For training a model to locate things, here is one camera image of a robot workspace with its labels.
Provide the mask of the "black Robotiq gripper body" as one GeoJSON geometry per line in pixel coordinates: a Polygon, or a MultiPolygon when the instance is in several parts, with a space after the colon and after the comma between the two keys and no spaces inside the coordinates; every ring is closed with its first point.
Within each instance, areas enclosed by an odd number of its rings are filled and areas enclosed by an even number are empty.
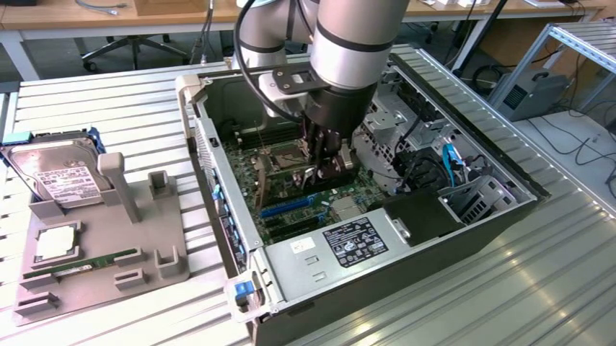
{"type": "Polygon", "coordinates": [[[315,133],[320,128],[340,136],[350,136],[363,121],[375,91],[376,83],[362,89],[331,86],[309,91],[303,121],[304,134],[315,133]]]}

